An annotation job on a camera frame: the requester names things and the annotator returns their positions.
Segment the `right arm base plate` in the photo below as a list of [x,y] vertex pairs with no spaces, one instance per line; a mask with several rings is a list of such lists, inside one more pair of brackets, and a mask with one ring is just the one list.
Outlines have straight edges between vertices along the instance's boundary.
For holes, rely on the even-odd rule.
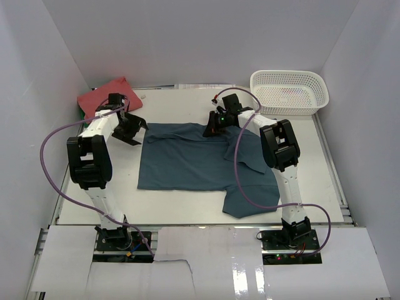
[[267,229],[259,231],[256,239],[261,242],[262,261],[265,266],[323,263],[320,253],[311,255],[319,249],[319,240],[314,229],[295,240],[291,240],[283,229]]

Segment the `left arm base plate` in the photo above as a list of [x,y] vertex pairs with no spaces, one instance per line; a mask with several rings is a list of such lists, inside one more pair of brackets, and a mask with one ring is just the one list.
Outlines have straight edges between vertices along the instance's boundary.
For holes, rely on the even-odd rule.
[[147,246],[137,231],[129,231],[129,237],[106,239],[96,236],[92,261],[94,263],[152,263]]

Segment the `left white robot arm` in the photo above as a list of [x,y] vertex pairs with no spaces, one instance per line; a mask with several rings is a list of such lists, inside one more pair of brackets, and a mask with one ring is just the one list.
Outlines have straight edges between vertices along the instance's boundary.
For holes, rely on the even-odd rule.
[[105,243],[125,250],[132,243],[132,234],[124,223],[126,215],[118,208],[113,192],[107,187],[113,176],[107,140],[113,137],[130,146],[141,143],[134,139],[146,121],[126,112],[129,106],[125,95],[110,93],[97,108],[94,119],[77,137],[67,140],[67,156],[73,183],[90,197],[101,225],[96,231]]

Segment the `blue t shirt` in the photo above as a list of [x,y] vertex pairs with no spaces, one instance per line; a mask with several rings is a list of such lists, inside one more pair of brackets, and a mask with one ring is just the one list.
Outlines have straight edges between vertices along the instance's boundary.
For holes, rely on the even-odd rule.
[[241,219],[275,211],[253,206],[277,206],[279,189],[266,165],[260,138],[245,131],[237,157],[241,193],[234,173],[234,148],[241,131],[229,127],[222,135],[203,137],[198,123],[151,123],[142,143],[138,189],[225,191],[222,211]]

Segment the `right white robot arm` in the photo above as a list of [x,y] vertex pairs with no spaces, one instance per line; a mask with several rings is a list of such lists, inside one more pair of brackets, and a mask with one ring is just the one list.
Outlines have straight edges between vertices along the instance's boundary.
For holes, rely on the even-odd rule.
[[311,232],[311,223],[303,208],[298,184],[298,162],[300,148],[288,120],[276,121],[262,116],[258,110],[244,107],[236,94],[221,100],[214,96],[211,102],[216,109],[209,113],[209,121],[203,133],[205,138],[224,132],[229,126],[241,129],[234,148],[234,173],[237,186],[244,193],[238,175],[238,154],[241,138],[245,131],[257,135],[261,141],[263,159],[271,168],[279,189],[281,204],[262,206],[246,199],[261,209],[282,209],[282,241],[289,249],[297,249]]

